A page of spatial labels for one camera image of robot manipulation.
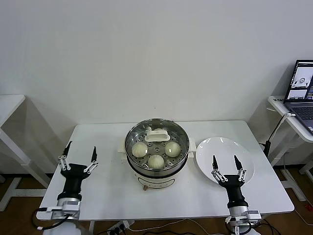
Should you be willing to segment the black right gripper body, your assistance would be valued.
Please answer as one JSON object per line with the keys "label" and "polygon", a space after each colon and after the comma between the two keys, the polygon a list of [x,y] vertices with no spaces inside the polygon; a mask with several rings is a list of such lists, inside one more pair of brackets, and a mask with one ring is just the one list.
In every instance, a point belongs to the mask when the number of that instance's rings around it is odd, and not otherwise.
{"label": "black right gripper body", "polygon": [[219,181],[218,184],[226,189],[228,196],[228,208],[245,206],[248,207],[248,203],[245,201],[241,192],[241,186],[244,182],[239,180],[239,175],[225,175],[227,181]]}

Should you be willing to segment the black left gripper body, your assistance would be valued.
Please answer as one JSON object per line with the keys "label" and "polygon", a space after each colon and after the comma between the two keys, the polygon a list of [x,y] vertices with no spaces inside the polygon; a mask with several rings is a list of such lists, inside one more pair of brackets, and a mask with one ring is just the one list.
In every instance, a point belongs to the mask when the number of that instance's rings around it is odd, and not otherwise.
{"label": "black left gripper body", "polygon": [[81,183],[84,179],[89,177],[84,170],[86,165],[81,164],[69,164],[70,170],[61,170],[61,175],[65,177],[63,191],[58,195],[58,199],[62,198],[75,198],[81,199]]}

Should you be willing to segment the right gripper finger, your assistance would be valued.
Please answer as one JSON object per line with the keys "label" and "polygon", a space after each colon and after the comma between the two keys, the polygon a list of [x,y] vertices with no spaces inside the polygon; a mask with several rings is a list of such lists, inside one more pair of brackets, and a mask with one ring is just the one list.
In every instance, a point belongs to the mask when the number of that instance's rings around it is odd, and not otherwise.
{"label": "right gripper finger", "polygon": [[213,170],[212,170],[211,174],[213,175],[215,180],[218,183],[219,182],[222,182],[222,183],[227,182],[227,178],[223,174],[221,174],[221,172],[219,171],[218,163],[217,163],[215,155],[213,155],[212,167],[213,167]]}
{"label": "right gripper finger", "polygon": [[246,170],[243,168],[242,163],[240,162],[240,160],[237,158],[237,156],[234,156],[234,160],[235,160],[235,165],[237,168],[237,175],[239,176],[239,181],[240,182],[245,182],[245,176],[246,176]]}

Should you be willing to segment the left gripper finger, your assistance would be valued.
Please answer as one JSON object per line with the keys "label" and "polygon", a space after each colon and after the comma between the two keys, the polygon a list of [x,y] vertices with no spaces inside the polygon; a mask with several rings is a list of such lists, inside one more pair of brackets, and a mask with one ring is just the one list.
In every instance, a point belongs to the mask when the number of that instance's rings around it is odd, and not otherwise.
{"label": "left gripper finger", "polygon": [[71,169],[69,163],[66,161],[71,143],[72,143],[72,141],[70,141],[70,142],[67,144],[67,146],[65,147],[65,149],[64,149],[64,151],[63,151],[63,153],[62,153],[62,155],[60,155],[60,156],[58,157],[59,166],[60,166],[60,168],[61,168],[61,171],[66,171],[66,170],[70,170],[70,169]]}
{"label": "left gripper finger", "polygon": [[91,173],[98,166],[96,147],[93,148],[91,163],[84,169],[84,173]]}

